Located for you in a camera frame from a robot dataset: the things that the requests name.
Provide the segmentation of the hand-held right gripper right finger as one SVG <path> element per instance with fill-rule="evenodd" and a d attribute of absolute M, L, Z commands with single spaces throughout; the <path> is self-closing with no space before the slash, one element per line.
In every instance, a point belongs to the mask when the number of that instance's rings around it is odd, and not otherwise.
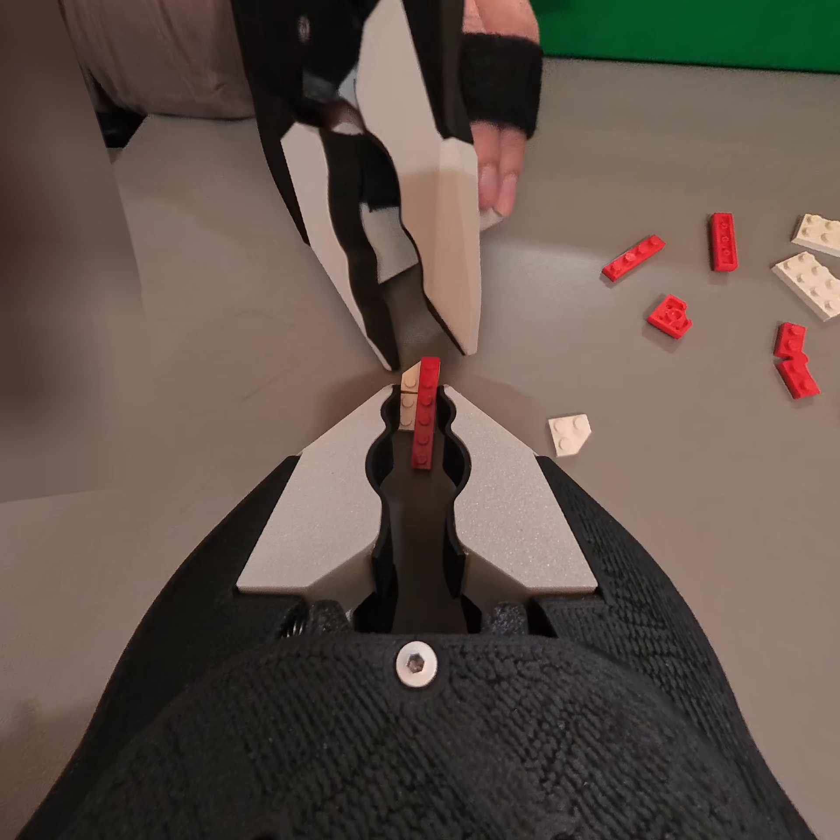
<path fill-rule="evenodd" d="M 543 460 L 449 385 L 441 388 L 441 433 L 455 487 L 444 531 L 449 593 L 484 614 L 501 602 L 593 593 L 595 576 Z"/>

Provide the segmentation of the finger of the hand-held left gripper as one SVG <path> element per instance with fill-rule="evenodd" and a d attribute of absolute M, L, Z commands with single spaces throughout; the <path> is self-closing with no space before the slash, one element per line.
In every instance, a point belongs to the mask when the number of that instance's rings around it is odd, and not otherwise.
<path fill-rule="evenodd" d="M 481 310 L 477 158 L 445 139 L 403 2 L 381 1 L 364 24 L 356 92 L 400 188 L 400 217 L 423 271 L 430 311 L 464 355 L 477 352 Z"/>
<path fill-rule="evenodd" d="M 281 148 L 312 252 L 379 362 L 400 370 L 382 284 L 404 270 L 404 232 L 397 207 L 363 198 L 372 138 L 294 124 Z"/>

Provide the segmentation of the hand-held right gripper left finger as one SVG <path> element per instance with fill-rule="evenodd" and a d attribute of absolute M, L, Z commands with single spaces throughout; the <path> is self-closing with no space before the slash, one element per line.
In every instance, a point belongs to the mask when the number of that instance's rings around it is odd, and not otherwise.
<path fill-rule="evenodd" d="M 382 501 L 365 460 L 385 431 L 382 408 L 392 393 L 382 388 L 301 451 L 238 577 L 239 591 L 336 601 L 346 612 L 374 591 Z"/>

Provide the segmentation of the white toy brick wedge plate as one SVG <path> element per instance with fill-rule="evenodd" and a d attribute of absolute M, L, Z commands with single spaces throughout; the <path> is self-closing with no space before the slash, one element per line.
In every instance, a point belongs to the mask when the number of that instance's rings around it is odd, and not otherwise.
<path fill-rule="evenodd" d="M 552 417 L 548 420 L 556 458 L 577 455 L 592 434 L 585 414 Z"/>

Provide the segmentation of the small red white brick assembly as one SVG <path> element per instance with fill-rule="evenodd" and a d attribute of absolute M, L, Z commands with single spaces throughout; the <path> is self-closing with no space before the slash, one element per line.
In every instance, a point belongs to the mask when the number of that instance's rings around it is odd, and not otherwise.
<path fill-rule="evenodd" d="M 400 431 L 413 433 L 411 466 L 429 470 L 434 452 L 440 359 L 424 356 L 401 380 Z"/>

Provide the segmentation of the person's left forearm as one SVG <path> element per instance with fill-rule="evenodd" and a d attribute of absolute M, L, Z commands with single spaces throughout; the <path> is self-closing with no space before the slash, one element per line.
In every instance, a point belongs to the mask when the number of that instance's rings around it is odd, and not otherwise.
<path fill-rule="evenodd" d="M 229 1 L 62 1 L 97 112 L 255 114 Z"/>

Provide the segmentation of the person's left hand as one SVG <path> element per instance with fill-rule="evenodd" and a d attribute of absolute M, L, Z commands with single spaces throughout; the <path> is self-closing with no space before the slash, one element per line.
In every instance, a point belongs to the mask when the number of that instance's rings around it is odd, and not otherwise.
<path fill-rule="evenodd" d="M 464 33 L 508 35 L 538 44 L 539 24 L 529 1 L 465 1 Z M 479 209 L 508 217 L 515 205 L 526 135 L 492 122 L 470 124 L 478 161 Z"/>

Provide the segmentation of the red notched toy brick wedge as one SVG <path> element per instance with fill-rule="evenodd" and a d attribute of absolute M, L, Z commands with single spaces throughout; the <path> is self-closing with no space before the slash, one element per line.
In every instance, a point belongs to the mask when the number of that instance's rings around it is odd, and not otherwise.
<path fill-rule="evenodd" d="M 663 297 L 646 321 L 673 340 L 682 339 L 692 326 L 686 302 L 671 294 Z"/>

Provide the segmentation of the red narrow toy brick plate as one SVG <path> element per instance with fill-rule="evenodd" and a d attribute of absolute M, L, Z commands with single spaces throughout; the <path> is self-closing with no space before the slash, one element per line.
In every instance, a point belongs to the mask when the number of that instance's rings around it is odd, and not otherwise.
<path fill-rule="evenodd" d="M 606 264 L 602 269 L 602 274 L 609 281 L 616 282 L 641 266 L 664 247 L 665 241 L 663 239 L 651 235 Z"/>
<path fill-rule="evenodd" d="M 714 271 L 730 273 L 739 267 L 736 231 L 731 213 L 715 212 L 709 216 L 710 264 Z"/>

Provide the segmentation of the green plastic bin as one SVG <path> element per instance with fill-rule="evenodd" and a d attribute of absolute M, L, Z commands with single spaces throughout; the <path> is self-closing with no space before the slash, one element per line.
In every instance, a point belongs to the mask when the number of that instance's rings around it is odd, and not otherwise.
<path fill-rule="evenodd" d="M 534 1 L 548 56 L 839 71 L 838 1 Z"/>

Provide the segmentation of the red curved toy brick piece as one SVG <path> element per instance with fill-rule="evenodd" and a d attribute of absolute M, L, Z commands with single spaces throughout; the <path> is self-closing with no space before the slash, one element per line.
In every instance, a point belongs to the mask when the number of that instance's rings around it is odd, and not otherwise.
<path fill-rule="evenodd" d="M 795 400 L 821 394 L 809 371 L 805 336 L 806 328 L 802 325 L 783 322 L 778 328 L 773 348 L 776 369 Z"/>

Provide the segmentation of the white rectangular toy brick plate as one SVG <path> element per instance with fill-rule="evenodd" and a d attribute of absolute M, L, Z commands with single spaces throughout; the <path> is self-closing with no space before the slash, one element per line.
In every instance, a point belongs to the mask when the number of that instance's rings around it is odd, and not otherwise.
<path fill-rule="evenodd" d="M 804 251 L 785 259 L 772 272 L 821 320 L 839 315 L 839 279 L 812 254 Z"/>
<path fill-rule="evenodd" d="M 793 245 L 832 257 L 840 256 L 840 222 L 818 214 L 805 213 L 791 239 Z"/>

